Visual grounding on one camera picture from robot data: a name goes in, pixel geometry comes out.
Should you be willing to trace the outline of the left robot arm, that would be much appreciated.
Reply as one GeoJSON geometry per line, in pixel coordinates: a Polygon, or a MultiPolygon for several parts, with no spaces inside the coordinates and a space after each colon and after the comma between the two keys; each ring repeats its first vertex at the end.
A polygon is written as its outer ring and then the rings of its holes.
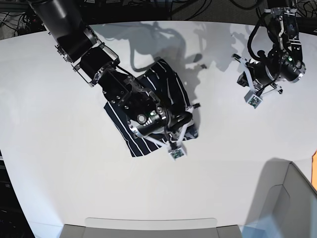
{"type": "Polygon", "coordinates": [[[267,8],[259,16],[247,42],[249,55],[255,61],[246,61],[246,68],[257,90],[274,86],[281,80],[295,83],[305,74],[296,12],[297,7],[292,0],[268,0],[267,8]],[[265,27],[272,41],[272,49],[267,54],[264,51],[255,53],[252,49],[260,26],[265,27]]]}

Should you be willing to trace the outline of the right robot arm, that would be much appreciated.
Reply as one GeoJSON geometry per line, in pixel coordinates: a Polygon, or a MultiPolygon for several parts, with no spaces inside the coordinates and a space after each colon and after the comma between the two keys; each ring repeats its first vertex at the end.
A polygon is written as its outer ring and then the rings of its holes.
{"type": "Polygon", "coordinates": [[[192,109],[173,99],[174,72],[165,62],[157,61],[159,71],[150,68],[136,78],[120,67],[119,56],[83,21],[74,1],[31,0],[29,5],[56,40],[59,54],[88,84],[102,87],[107,101],[125,114],[135,137],[184,139],[192,109]]]}

